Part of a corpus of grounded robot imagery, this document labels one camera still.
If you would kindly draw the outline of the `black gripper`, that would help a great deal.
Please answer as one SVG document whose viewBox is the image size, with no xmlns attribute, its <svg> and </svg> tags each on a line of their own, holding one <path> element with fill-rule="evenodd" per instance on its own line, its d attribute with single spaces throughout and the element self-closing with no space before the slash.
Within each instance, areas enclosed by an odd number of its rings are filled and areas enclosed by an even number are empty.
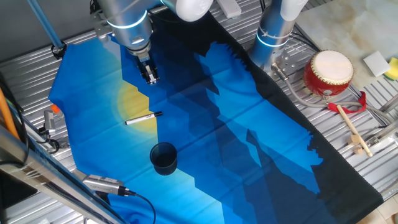
<svg viewBox="0 0 398 224">
<path fill-rule="evenodd" d="M 151 85 L 156 84 L 159 80 L 155 62 L 152 58 L 152 53 L 146 51 L 135 56 L 140 73 L 145 81 L 149 81 Z"/>
</svg>

